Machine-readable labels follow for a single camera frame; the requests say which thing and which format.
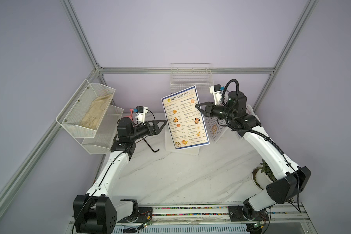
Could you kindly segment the large dim sum menu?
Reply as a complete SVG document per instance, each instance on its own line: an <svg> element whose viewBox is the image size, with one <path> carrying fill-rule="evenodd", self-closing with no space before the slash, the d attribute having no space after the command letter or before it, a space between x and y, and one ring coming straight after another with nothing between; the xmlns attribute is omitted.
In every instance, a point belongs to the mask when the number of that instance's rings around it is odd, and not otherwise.
<svg viewBox="0 0 351 234"><path fill-rule="evenodd" d="M199 104L198 92L191 86L161 99L173 141L188 147L210 144L204 117L195 107Z"/></svg>

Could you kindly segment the narrow white rack box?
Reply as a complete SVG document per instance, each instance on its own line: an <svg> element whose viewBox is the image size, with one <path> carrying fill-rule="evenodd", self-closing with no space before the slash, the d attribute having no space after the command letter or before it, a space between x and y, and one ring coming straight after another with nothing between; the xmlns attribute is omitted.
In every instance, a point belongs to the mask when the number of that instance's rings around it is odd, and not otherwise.
<svg viewBox="0 0 351 234"><path fill-rule="evenodd" d="M254 116L257 119L257 115L254 113L252 106L249 104L246 106L246 113Z"/></svg>

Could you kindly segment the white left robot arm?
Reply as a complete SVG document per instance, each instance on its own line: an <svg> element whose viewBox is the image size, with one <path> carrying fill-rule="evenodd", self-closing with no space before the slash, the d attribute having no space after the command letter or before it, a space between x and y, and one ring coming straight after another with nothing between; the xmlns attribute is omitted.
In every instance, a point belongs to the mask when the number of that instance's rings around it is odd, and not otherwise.
<svg viewBox="0 0 351 234"><path fill-rule="evenodd" d="M79 234L111 234L117 222L136 222L139 219L138 202L121 199L114 203L115 185L136 149L136 142L161 133L166 120L144 121L138 125L129 117L118 120L117 134L107 163L92 187L73 202L74 227Z"/></svg>

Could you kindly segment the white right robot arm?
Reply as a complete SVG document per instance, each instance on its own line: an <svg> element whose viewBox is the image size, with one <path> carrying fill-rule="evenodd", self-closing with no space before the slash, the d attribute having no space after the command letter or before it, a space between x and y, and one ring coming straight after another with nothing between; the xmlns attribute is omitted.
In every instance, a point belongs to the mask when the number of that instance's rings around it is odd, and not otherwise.
<svg viewBox="0 0 351 234"><path fill-rule="evenodd" d="M265 209L284 204L303 192L311 171L300 167L267 135L259 119L247 112L247 97L239 89L239 82L232 79L225 86L211 86L213 102L204 102L196 108L207 118L225 121L224 127L237 132L248 141L267 163L275 180L260 193L246 199L243 203L243 216L252 220Z"/></svg>

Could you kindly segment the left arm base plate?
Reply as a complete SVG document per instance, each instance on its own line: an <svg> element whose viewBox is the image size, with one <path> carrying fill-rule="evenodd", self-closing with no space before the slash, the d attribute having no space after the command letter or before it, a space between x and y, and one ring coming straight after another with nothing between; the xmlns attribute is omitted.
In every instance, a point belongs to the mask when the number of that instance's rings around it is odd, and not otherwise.
<svg viewBox="0 0 351 234"><path fill-rule="evenodd" d="M136 223L145 221L148 218L152 218L153 214L152 207L140 207L136 199L120 199L114 205L114 208L113 215L108 218L108 223L111 225L120 222Z"/></svg>

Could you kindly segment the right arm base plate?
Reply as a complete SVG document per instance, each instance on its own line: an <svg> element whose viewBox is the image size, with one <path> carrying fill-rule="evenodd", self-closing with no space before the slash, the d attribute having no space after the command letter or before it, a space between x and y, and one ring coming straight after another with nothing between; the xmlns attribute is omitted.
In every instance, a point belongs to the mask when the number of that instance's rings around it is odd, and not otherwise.
<svg viewBox="0 0 351 234"><path fill-rule="evenodd" d="M248 199L242 205L229 205L228 213L231 221L269 221L266 209L255 211Z"/></svg>

